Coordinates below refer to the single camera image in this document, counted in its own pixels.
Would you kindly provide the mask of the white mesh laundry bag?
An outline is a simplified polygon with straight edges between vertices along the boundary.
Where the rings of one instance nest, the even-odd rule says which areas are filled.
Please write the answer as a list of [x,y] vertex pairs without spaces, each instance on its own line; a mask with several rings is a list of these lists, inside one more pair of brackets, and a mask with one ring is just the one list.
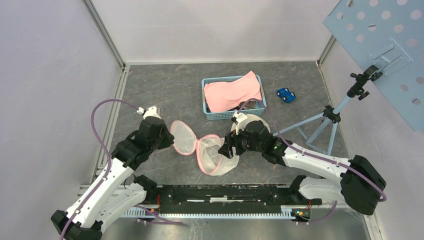
[[169,129],[174,136],[173,148],[183,156],[195,154],[199,169],[209,176],[222,176],[238,166],[239,156],[228,158],[218,150],[224,144],[224,138],[208,134],[197,138],[194,131],[183,121],[175,120]]

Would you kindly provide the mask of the pink bra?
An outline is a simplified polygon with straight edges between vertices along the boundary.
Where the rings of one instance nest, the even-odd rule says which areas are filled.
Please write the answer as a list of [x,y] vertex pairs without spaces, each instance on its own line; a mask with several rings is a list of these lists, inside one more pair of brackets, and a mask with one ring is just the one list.
[[250,99],[263,100],[261,85],[253,71],[237,80],[207,83],[204,94],[212,113],[227,112]]

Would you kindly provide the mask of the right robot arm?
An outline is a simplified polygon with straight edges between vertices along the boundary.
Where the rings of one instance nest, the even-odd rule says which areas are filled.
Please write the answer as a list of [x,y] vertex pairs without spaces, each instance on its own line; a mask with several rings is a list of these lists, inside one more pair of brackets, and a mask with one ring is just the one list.
[[218,150],[228,159],[244,152],[257,152],[273,165],[301,169],[320,177],[300,177],[294,181],[288,196],[295,204],[302,204],[307,199],[342,201],[353,210],[370,216],[378,203],[387,200],[384,194],[387,183],[366,157],[333,157],[307,151],[274,136],[261,120],[251,121],[242,129],[234,124]]

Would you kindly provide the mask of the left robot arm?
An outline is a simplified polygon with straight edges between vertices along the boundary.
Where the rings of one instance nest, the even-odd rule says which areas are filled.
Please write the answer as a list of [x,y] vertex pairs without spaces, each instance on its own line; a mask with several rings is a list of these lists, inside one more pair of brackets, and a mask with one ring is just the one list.
[[150,155],[170,147],[174,137],[158,114],[145,116],[138,130],[119,142],[111,161],[67,210],[57,210],[51,221],[62,240],[99,240],[106,229],[138,203],[153,203],[157,190],[140,181],[129,185],[116,197],[113,193]]

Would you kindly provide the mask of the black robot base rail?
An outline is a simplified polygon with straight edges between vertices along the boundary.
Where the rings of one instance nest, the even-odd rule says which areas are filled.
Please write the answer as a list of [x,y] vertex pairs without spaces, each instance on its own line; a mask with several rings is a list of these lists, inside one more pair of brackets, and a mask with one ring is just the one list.
[[320,206],[287,185],[206,184],[159,185],[147,192],[144,205],[158,205],[161,214],[277,214],[282,206]]

